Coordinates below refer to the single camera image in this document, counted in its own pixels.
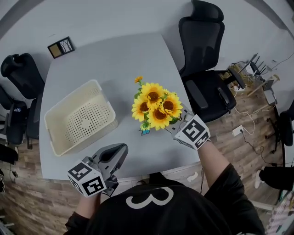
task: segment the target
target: sleeve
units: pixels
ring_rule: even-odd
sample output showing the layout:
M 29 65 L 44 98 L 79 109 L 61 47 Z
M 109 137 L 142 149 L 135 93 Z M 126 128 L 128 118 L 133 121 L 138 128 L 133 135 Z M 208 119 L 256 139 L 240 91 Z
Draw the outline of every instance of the sleeve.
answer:
M 79 234 L 82 235 L 85 233 L 89 219 L 85 218 L 76 212 L 72 214 L 72 216 L 68 219 L 67 223 L 65 224 L 66 228 L 68 229 L 64 235 L 75 235 Z
M 240 176 L 231 164 L 214 182 L 205 197 L 218 207 L 233 234 L 265 234 L 257 211 L 245 195 Z

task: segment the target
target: picture frame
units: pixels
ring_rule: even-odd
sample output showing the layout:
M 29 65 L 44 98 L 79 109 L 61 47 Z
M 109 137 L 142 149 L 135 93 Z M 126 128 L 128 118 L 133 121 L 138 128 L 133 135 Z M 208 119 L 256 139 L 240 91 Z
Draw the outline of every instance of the picture frame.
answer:
M 74 51 L 69 37 L 63 38 L 47 47 L 54 59 Z

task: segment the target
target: wood-patterned floor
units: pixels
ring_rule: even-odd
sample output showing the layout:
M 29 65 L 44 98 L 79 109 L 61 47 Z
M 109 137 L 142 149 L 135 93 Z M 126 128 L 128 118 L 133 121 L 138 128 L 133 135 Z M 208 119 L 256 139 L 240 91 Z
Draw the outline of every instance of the wood-patterned floor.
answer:
M 239 112 L 245 112 L 247 108 L 248 112 L 252 113 L 253 110 L 266 104 L 262 92 L 257 92 L 256 95 L 249 98 L 246 98 L 246 94 L 238 93 L 236 99 L 236 108 Z M 255 121 L 255 131 L 253 135 L 246 133 L 245 137 L 247 141 L 256 146 L 257 151 L 261 146 L 264 146 L 263 156 L 267 162 L 282 163 L 281 145 L 275 154 L 271 154 L 270 151 L 274 148 L 274 138 L 265 139 L 265 135 L 273 132 L 271 125 L 266 121 L 269 117 L 275 120 L 273 110 L 260 111 L 252 115 Z M 232 130 L 239 125 L 243 125 L 249 132 L 253 131 L 253 123 L 249 116 L 238 114 L 232 110 L 231 114 L 226 114 L 222 118 L 208 123 L 211 140 L 240 174 L 249 199 L 264 203 L 276 203 L 278 190 L 272 189 L 266 184 L 262 184 L 257 190 L 254 188 L 256 170 L 267 164 L 244 142 L 241 134 L 233 137 Z M 10 165 L 2 162 L 0 168 L 10 169 Z M 15 223 L 13 230 L 16 234 L 63 234 L 66 230 L 65 223 L 79 201 L 79 192 L 73 188 L 69 181 L 42 178 L 37 141 L 33 144 L 33 150 L 27 150 L 25 144 L 19 146 L 19 161 L 11 169 L 17 172 L 19 178 L 13 183 L 9 171 L 3 170 L 6 193 L 0 195 L 0 206 L 8 214 L 7 221 Z M 187 178 L 193 176 L 195 172 L 198 173 L 198 177 L 189 182 Z M 166 171 L 164 175 L 200 191 L 201 164 L 199 162 L 191 166 Z M 131 188 L 136 185 L 139 179 L 144 178 L 147 176 L 120 179 L 119 187 L 115 193 L 118 194 Z M 203 193 L 207 190 L 208 187 L 204 180 Z M 266 225 L 268 215 L 260 210 L 259 214 Z

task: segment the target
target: white basket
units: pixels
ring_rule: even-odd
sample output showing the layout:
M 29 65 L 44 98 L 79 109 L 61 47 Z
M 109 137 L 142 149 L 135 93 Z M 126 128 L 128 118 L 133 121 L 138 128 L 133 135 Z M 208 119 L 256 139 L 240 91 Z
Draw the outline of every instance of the white basket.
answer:
M 118 126 L 115 112 L 96 80 L 70 93 L 45 114 L 56 156 L 77 153 Z

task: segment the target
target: gray table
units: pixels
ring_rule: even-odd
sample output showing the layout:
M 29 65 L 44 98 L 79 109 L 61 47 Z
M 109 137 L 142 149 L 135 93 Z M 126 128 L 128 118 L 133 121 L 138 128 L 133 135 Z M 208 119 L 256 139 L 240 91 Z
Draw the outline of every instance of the gray table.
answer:
M 160 34 L 137 34 L 99 41 L 55 59 L 49 69 L 41 108 L 40 158 L 42 174 L 48 179 L 68 179 L 66 172 L 77 160 L 92 156 L 99 148 L 126 143 L 129 154 L 116 173 L 118 178 L 146 175 L 199 161 L 198 153 L 171 138 L 166 130 L 141 136 L 140 123 L 132 118 L 132 104 L 138 85 L 160 83 L 175 91 L 190 107 L 181 78 Z M 76 154 L 56 157 L 45 129 L 45 113 L 70 92 L 96 79 L 116 112 L 119 126 Z

